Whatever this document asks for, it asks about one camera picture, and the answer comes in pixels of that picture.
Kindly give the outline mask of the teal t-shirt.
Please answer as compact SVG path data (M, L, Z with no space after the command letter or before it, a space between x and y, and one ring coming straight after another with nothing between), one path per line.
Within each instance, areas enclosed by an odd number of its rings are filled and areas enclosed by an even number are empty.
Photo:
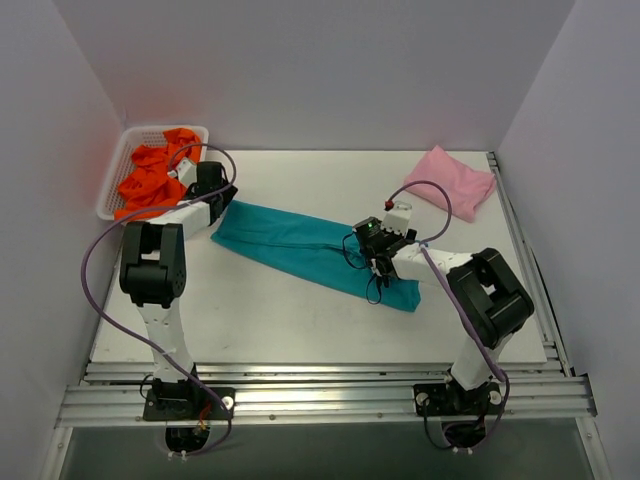
M374 285L363 267L349 225L232 201L211 240L248 259L371 304L414 312L421 302L416 281Z

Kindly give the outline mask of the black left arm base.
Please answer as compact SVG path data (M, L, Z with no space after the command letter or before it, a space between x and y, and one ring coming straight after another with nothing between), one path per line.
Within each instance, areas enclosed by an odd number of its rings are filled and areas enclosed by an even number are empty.
M165 423L164 444L172 454L202 455L230 435L236 390L214 387L213 398L191 380L176 383L151 379L140 385L144 400L142 419Z

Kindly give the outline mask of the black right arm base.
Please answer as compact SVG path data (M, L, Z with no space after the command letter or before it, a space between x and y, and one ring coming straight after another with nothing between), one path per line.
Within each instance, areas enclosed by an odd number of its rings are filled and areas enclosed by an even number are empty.
M416 415L422 418L429 443L439 451L471 455L487 442L506 410L510 383L505 392L490 379L465 390L452 377L440 383L412 386Z

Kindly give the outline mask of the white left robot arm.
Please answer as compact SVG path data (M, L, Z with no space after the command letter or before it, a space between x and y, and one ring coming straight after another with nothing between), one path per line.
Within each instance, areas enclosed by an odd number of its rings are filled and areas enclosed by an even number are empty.
M119 284L141 315L154 359L153 377L178 383L194 373L180 317L187 283L185 243L213 225L237 188L217 161L196 166L180 208L124 229Z

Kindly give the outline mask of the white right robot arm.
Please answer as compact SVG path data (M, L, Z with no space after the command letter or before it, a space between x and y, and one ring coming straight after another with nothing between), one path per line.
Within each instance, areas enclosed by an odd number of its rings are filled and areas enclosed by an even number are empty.
M353 228L360 254L378 289L419 282L442 287L467 334L444 388L455 412L469 411L480 400L479 387L506 374L498 366L505 345L534 313L531 297L503 256L494 248L455 253L432 248L416 232L392 233L369 217Z

